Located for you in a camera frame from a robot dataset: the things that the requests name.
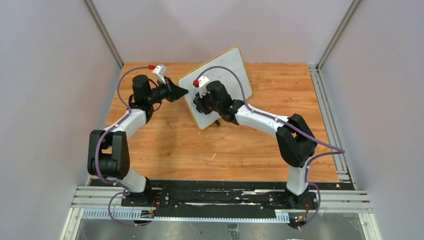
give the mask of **red wire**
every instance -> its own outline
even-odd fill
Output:
[[[156,211],[159,210],[159,208],[161,207],[161,198],[158,196],[154,196],[155,198],[157,198],[159,200],[159,204],[157,205]]]
[[[150,207],[150,214],[152,214],[152,211],[153,211],[153,205],[155,204],[155,199],[154,198],[152,198],[151,199],[151,207]]]
[[[299,217],[306,218],[306,215],[309,213],[309,203],[306,201],[305,205],[306,205],[306,212],[305,212],[305,214],[302,214]]]

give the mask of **red connector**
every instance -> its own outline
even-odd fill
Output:
[[[196,88],[198,88],[199,87],[199,80],[195,79],[193,81],[193,86],[195,86]]]

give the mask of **gray wall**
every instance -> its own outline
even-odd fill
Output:
[[[0,239],[56,240],[119,71],[81,0],[0,5]]]
[[[94,0],[124,62],[205,62],[239,46],[246,62],[320,59],[352,0]]]
[[[422,239],[424,1],[364,0],[323,69],[382,238]]]

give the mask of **whiteboard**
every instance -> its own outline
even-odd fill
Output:
[[[245,65],[242,59],[242,54],[238,47],[230,48],[229,50],[221,53],[200,67],[182,76],[178,80],[178,86],[188,90],[188,93],[184,96],[187,102],[188,108],[200,129],[205,129],[218,120],[220,115],[217,112],[212,112],[208,115],[200,113],[196,110],[196,105],[193,103],[196,93],[199,92],[199,88],[193,86],[193,81],[199,74],[212,66],[223,66],[232,70],[237,77],[240,79],[241,85],[243,86],[244,95],[246,99],[252,96],[252,87],[249,82],[248,74],[246,73]],[[231,95],[232,99],[242,100],[242,91],[240,85],[234,76],[225,69],[215,68],[204,73],[204,76],[209,78],[211,81],[219,80],[224,84],[228,94]]]

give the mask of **wood grain surface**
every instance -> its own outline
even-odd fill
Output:
[[[165,75],[176,83],[201,63],[164,64],[168,67]],[[122,73],[145,65],[127,62]],[[300,114],[315,137],[328,142],[306,64],[246,63],[245,67],[253,90],[248,100],[251,105],[278,115]],[[150,70],[131,72],[120,86],[124,100],[133,92],[133,77],[140,74],[156,81]],[[125,110],[115,93],[106,125],[113,124]],[[287,181],[288,167],[275,138],[247,126],[220,122],[221,126],[200,130],[184,98],[173,103],[165,100],[148,124],[129,139],[131,166],[150,179]],[[315,154],[328,151],[319,145]],[[338,181],[332,156],[312,163],[309,179]]]

